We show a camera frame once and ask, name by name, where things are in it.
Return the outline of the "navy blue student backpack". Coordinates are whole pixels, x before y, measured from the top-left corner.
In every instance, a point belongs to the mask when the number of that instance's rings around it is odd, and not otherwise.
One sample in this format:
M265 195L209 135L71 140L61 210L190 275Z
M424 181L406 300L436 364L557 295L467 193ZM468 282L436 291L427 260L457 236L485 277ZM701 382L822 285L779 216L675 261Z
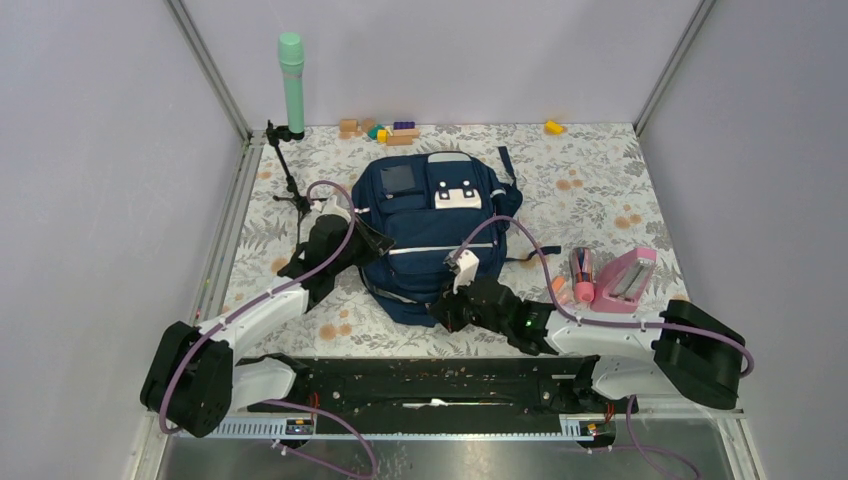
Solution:
M460 151L389 156L369 163L351 197L361 220L394 242L361 268L366 289L398 324L433 327L428 313L453 274L447 256L464 241L480 261L479 274L500 274L509 262L506 221L523 194L510 155L498 150L509 176Z

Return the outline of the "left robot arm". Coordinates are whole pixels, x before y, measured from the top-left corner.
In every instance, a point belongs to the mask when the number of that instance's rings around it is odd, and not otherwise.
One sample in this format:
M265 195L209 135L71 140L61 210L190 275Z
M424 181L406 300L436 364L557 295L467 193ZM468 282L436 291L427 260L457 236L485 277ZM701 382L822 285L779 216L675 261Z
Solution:
M320 216L270 286L236 310L191 326L177 321L163 333L140 391L166 433L202 438L235 411L275 400L296 411L310 385L285 360L246 353L278 326L297 320L326 298L336 276L385 255L395 242L339 214Z

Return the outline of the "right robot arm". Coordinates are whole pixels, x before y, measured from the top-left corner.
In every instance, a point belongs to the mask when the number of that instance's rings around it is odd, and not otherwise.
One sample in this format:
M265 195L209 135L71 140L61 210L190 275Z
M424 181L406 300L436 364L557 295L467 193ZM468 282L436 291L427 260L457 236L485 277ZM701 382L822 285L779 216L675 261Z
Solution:
M675 394L732 410L740 380L753 370L744 338L688 301L642 315L602 313L522 300L484 277L446 285L428 312L451 332L480 327L527 355L588 360L589 375L575 382L573 396L589 412L632 395Z

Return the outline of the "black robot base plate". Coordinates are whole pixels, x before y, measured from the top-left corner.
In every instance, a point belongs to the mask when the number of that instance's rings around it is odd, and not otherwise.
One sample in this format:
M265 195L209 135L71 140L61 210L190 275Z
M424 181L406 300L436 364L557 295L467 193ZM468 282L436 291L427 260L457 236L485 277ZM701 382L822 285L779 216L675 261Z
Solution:
M622 414L586 384L590 363L564 357L306 358L287 404L320 408L345 421L394 411L449 413L485 408L540 414Z

